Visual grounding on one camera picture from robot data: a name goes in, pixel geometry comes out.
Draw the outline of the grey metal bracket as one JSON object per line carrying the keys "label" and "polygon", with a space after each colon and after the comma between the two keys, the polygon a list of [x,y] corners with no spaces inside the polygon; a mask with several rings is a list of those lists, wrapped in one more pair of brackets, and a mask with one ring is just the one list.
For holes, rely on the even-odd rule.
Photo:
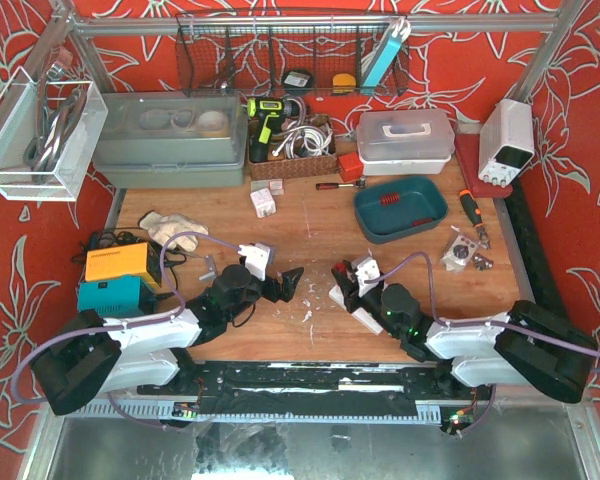
{"label": "grey metal bracket", "polygon": [[217,277],[216,264],[212,255],[206,255],[204,257],[205,272],[199,276],[201,282],[213,281]]}

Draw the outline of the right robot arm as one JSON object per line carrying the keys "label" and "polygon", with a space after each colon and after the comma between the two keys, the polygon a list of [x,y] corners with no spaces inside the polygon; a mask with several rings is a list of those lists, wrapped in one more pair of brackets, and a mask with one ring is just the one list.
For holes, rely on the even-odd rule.
{"label": "right robot arm", "polygon": [[443,380],[466,387],[530,385],[559,402],[581,401],[598,348],[591,335],[526,300],[489,317],[437,318],[370,266],[364,272],[361,264],[334,264],[332,298],[359,321],[376,323],[410,358],[437,363]]}

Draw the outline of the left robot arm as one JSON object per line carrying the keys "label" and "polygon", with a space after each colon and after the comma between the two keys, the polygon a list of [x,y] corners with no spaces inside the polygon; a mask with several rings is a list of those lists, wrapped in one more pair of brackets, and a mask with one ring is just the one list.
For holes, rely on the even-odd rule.
{"label": "left robot arm", "polygon": [[260,299],[289,302],[304,273],[258,278],[231,264],[184,306],[135,318],[79,313],[29,365],[57,415],[73,413],[100,394],[140,385],[165,385],[181,367],[176,350],[202,345],[240,327],[238,317]]}

